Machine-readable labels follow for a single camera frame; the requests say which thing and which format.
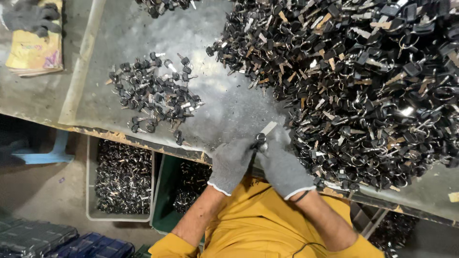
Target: metal table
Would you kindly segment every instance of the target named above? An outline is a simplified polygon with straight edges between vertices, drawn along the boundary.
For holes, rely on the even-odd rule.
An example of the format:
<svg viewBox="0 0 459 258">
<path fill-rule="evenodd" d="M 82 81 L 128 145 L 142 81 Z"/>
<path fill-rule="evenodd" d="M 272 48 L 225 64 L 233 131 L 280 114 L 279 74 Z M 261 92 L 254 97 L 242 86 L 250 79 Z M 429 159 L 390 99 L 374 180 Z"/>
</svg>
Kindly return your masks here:
<svg viewBox="0 0 459 258">
<path fill-rule="evenodd" d="M 21 79 L 2 65 L 0 113 L 207 164 L 212 162 L 207 154 L 219 144 L 253 137 L 270 121 L 283 125 L 286 110 L 273 100 L 272 89 L 263 98 L 260 89 L 247 88 L 250 81 L 243 74 L 227 76 L 229 70 L 206 55 L 205 47 L 220 36 L 232 2 L 203 0 L 196 6 L 197 10 L 166 11 L 153 20 L 134 1 L 94 0 L 92 5 L 90 0 L 67 1 L 66 70 Z M 5 63 L 11 39 L 7 32 L 0 35 L 0 62 Z M 176 53 L 188 56 L 192 75 L 199 76 L 190 80 L 189 89 L 206 104 L 179 127 L 192 147 L 177 146 L 166 122 L 154 134 L 132 133 L 126 123 L 143 113 L 121 110 L 112 86 L 105 85 L 112 65 L 142 59 L 152 51 L 166 53 L 163 59 L 171 59 L 177 68 L 181 64 Z M 342 190 L 321 191 L 459 226 L 459 204 L 448 199 L 448 193 L 459 191 L 458 180 L 457 171 L 439 165 L 400 192 L 362 187 L 349 196 Z"/>
</svg>

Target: plastic bin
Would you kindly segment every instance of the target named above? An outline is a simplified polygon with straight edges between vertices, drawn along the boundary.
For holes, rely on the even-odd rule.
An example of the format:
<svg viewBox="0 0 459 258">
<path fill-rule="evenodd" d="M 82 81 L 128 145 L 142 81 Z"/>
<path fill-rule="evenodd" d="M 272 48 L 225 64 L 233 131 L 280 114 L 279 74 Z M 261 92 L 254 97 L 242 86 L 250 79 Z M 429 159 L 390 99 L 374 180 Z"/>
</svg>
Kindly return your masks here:
<svg viewBox="0 0 459 258">
<path fill-rule="evenodd" d="M 62 246 L 48 258 L 127 258 L 133 253 L 131 243 L 93 232 Z"/>
<path fill-rule="evenodd" d="M 0 257 L 39 258 L 78 237 L 76 228 L 45 221 L 13 222 L 0 233 Z"/>
<path fill-rule="evenodd" d="M 181 177 L 180 164 L 183 161 L 184 159 L 174 156 L 162 156 L 150 225 L 164 235 L 170 233 L 183 217 L 183 214 L 176 212 L 172 206 L 176 186 Z"/>
<path fill-rule="evenodd" d="M 149 222 L 153 215 L 153 199 L 155 193 L 155 155 L 151 156 L 151 198 L 150 214 L 108 214 L 97 209 L 97 200 L 94 183 L 97 178 L 96 168 L 97 151 L 100 138 L 88 136 L 88 152 L 86 161 L 86 216 L 93 221 L 130 221 L 130 222 Z"/>
</svg>

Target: gray plastic bin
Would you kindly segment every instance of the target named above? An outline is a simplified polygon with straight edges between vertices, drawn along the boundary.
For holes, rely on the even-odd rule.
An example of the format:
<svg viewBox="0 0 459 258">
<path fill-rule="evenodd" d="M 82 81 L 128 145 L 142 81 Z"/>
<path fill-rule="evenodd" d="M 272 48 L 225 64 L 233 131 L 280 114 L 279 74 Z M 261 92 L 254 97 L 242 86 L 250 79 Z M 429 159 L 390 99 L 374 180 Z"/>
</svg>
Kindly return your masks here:
<svg viewBox="0 0 459 258">
<path fill-rule="evenodd" d="M 151 156 L 151 198 L 150 214 L 108 214 L 97 209 L 97 199 L 94 183 L 97 177 L 95 169 L 97 164 L 97 148 L 99 138 L 88 135 L 88 152 L 86 162 L 86 216 L 93 221 L 130 221 L 130 222 L 149 222 L 153 216 L 153 199 L 155 198 L 156 185 L 155 179 L 155 155 Z"/>
</svg>

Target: hand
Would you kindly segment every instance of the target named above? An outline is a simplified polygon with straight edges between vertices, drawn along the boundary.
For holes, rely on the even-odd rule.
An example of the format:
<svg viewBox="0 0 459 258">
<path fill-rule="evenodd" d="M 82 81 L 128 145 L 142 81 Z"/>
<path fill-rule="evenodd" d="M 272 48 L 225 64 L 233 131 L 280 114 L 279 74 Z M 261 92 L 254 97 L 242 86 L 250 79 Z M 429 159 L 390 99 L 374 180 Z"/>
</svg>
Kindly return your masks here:
<svg viewBox="0 0 459 258">
<path fill-rule="evenodd" d="M 211 153 L 212 175 L 207 183 L 231 196 L 249 166 L 253 154 L 253 150 L 249 149 L 252 143 L 253 139 L 244 138 L 218 146 Z"/>
<path fill-rule="evenodd" d="M 314 178 L 307 174 L 295 155 L 286 152 L 275 140 L 268 143 L 265 153 L 258 154 L 266 180 L 288 200 L 293 195 L 316 189 Z"/>
<path fill-rule="evenodd" d="M 38 0 L 19 0 L 12 10 L 3 14 L 3 21 L 8 30 L 24 30 L 37 34 L 40 38 L 48 36 L 48 30 L 61 32 L 61 26 L 53 23 L 60 14 L 55 4 L 38 7 Z"/>
</svg>

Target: yellow notebook cover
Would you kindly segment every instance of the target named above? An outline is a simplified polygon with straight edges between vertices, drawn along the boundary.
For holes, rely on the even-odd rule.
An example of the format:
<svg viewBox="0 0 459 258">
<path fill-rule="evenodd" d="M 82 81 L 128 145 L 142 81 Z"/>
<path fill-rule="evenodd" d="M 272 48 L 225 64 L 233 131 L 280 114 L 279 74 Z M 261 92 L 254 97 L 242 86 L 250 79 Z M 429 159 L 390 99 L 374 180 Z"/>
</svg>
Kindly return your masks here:
<svg viewBox="0 0 459 258">
<path fill-rule="evenodd" d="M 61 14 L 53 21 L 62 27 L 62 0 L 42 0 L 39 6 L 55 3 Z M 23 30 L 13 32 L 11 52 L 6 66 L 20 76 L 34 76 L 62 71 L 62 34 L 48 31 L 48 37 L 39 38 L 36 34 Z"/>
</svg>

